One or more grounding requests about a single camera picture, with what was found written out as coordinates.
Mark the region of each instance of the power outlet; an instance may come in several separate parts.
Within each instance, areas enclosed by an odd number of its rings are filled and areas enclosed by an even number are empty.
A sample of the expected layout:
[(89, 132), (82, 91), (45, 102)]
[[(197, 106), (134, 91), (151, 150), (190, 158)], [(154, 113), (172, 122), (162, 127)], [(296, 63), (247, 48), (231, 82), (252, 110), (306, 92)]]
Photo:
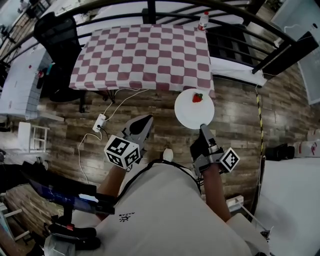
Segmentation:
[(103, 126), (104, 125), (104, 121), (106, 120), (106, 116), (103, 114), (99, 114), (98, 118), (95, 121), (95, 124), (92, 128), (92, 130), (94, 130), (96, 133), (98, 133), (100, 131), (100, 128), (98, 126)]

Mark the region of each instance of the strawberry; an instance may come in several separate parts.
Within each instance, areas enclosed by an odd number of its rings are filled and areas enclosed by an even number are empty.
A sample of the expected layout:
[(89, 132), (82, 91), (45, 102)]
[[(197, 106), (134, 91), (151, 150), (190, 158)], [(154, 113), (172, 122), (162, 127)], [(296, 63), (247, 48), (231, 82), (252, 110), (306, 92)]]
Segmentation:
[(193, 98), (192, 98), (192, 102), (193, 103), (197, 103), (197, 102), (201, 102), (202, 101), (202, 94), (200, 93), (195, 93), (194, 95), (193, 95)]

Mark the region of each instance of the black strap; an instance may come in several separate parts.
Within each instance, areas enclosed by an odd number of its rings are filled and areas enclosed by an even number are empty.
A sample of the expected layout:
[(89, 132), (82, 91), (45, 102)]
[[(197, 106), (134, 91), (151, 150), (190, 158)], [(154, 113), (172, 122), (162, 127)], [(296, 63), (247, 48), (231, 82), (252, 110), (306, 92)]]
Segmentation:
[(131, 184), (141, 175), (143, 174), (144, 172), (148, 171), (154, 164), (166, 164), (166, 165), (170, 165), (170, 166), (174, 166), (178, 169), (180, 169), (182, 172), (184, 172), (185, 174), (189, 175), (191, 177), (191, 179), (195, 182), (199, 192), (200, 192), (200, 195), (202, 194), (201, 193), (201, 188), (199, 186), (199, 184), (197, 183), (197, 181), (195, 180), (194, 177), (192, 177), (188, 172), (186, 172), (183, 168), (182, 165), (176, 163), (176, 162), (169, 162), (169, 161), (166, 161), (166, 160), (163, 160), (163, 159), (156, 159), (156, 160), (153, 160), (151, 161), (150, 163), (148, 163), (148, 165), (146, 166), (146, 168), (142, 169), (141, 171), (139, 171), (132, 179), (130, 179), (127, 184), (124, 186), (124, 189), (123, 191), (120, 193), (120, 195), (116, 198), (116, 203), (118, 203), (120, 201), (120, 199), (125, 195), (125, 193), (127, 192), (128, 188), (131, 186)]

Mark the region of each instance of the white plate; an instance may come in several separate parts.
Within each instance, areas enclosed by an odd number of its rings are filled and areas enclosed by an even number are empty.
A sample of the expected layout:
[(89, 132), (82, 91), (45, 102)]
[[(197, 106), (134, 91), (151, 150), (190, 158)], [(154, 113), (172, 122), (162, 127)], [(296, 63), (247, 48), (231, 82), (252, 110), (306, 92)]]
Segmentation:
[[(201, 102), (192, 102), (194, 94), (202, 94)], [(210, 124), (215, 115), (215, 106), (208, 93), (199, 89), (184, 90), (174, 103), (174, 112), (179, 122), (190, 129), (200, 129)]]

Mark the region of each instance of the yellow black tape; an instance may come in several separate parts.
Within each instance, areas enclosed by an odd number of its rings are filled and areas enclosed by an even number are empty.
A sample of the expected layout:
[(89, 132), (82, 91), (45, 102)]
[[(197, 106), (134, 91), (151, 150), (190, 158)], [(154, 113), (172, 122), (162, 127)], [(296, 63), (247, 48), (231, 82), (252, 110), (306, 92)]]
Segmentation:
[(264, 127), (262, 124), (262, 117), (261, 117), (261, 107), (259, 103), (259, 95), (256, 93), (256, 103), (258, 104), (258, 112), (259, 112), (259, 118), (260, 118), (260, 129), (261, 129), (261, 152), (260, 156), (262, 156), (263, 150), (264, 150)]

